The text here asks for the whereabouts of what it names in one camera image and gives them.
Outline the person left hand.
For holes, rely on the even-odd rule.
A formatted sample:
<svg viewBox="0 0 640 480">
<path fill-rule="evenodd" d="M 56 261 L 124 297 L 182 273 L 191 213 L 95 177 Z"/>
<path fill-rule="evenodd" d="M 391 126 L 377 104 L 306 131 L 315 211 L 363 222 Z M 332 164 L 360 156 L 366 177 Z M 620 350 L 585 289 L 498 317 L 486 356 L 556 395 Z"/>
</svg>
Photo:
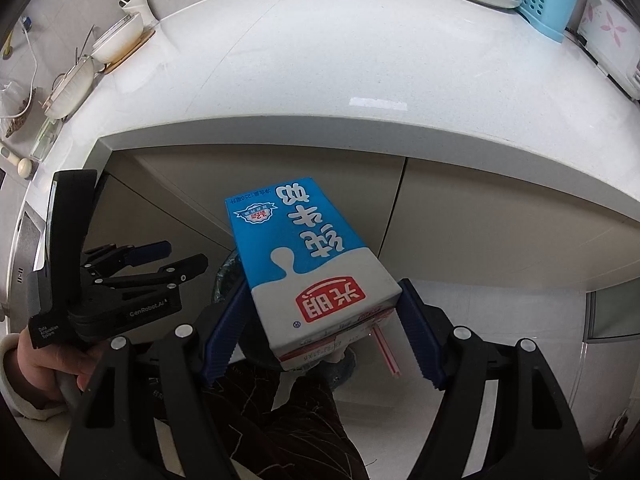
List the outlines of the person left hand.
<svg viewBox="0 0 640 480">
<path fill-rule="evenodd" d="M 72 376 L 76 379 L 76 386 L 85 390 L 106 349 L 105 341 L 87 351 L 57 344 L 36 349 L 29 330 L 24 328 L 18 336 L 16 348 L 4 358 L 4 369 L 17 394 L 36 408 L 45 408 L 63 402 L 56 374 Z"/>
</svg>

